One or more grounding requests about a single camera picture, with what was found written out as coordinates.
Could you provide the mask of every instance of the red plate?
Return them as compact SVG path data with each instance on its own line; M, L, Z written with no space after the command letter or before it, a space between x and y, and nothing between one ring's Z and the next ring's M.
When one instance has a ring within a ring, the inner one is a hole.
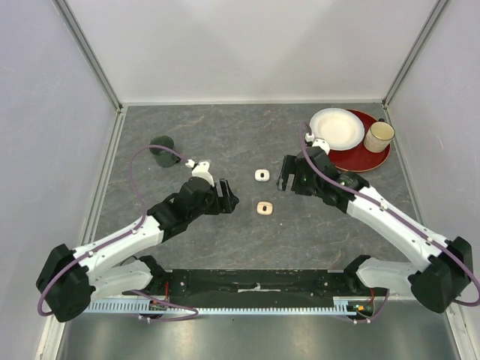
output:
M363 123L365 133L367 133L370 126L377 120L370 115L357 110L348 110L354 113ZM363 173L364 171L373 170L384 163L390 154L390 145L385 150L374 153L369 152L363 145L363 140L350 150L336 151L331 150L328 154L330 161L340 170L353 171L355 173Z

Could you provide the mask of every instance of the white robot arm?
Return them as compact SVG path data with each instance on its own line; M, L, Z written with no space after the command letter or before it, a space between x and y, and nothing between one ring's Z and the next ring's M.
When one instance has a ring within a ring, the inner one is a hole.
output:
M304 151L312 164L308 163L303 152L297 156L285 156L277 181L278 188L285 191L289 176L294 175L292 191L296 194L319 197L326 205L335 206L343 213L366 223L410 261L389 262L368 255L359 256L344 270L354 278L352 291L355 291L356 285L363 285L390 289L393 293L402 295L413 294L426 308L442 313L467 287L470 278L431 242L435 241L448 249L471 271L473 260L470 244L461 237L448 240L425 228L395 208L359 174L339 172L329 160L329 147L324 141L313 140L308 135L305 141L309 146ZM312 165L322 173L322 177L314 171ZM351 189L356 195L342 187Z
M183 233L200 215L233 212L239 199L230 190L228 181L221 179L217 187L209 173L208 161L194 163L189 160L187 166L192 169L189 180L178 193L150 208L145 218L91 244L72 250L62 244L51 251L37 279L41 293L62 269L75 260L78 262L46 294L46 303L58 321L73 319L92 301L128 290L159 293L166 272L152 256L141 256L128 265L116 265L139 251Z

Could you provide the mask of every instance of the dark green cup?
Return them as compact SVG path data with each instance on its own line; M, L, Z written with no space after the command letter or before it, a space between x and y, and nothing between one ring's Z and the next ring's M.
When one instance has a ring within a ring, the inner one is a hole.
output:
M162 135L155 137L150 142L150 145L162 145L173 150L173 146L175 144L171 137ZM150 152L159 167L172 167L180 161L179 157L169 153L168 151L162 150L161 148L150 148Z

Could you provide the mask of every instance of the plate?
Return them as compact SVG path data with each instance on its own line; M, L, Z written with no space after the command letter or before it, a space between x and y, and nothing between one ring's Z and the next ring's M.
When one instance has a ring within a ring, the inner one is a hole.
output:
M360 119L345 109L323 109L310 120L316 138L324 139L332 150L348 150L362 142L365 129Z
M375 118L364 112L357 110L348 110L352 114L355 114L364 126L364 132L366 133L370 126L377 122ZM363 173L364 171L373 170L382 165L390 154L391 146L388 145L385 150L374 153L369 152L361 141L355 148L351 148L346 151L331 150L328 154L330 161L335 166L344 171L353 171L355 173Z

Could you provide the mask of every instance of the white wall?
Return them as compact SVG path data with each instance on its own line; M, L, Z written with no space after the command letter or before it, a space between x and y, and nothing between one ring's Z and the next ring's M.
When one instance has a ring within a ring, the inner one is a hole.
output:
M480 3L451 1L391 105L424 222L474 247L480 276ZM469 288L468 299L477 299ZM470 311L480 334L480 308Z
M69 0L124 102L380 99L436 0Z
M35 281L79 241L115 112L51 1L2 1L0 39L0 357L26 360Z

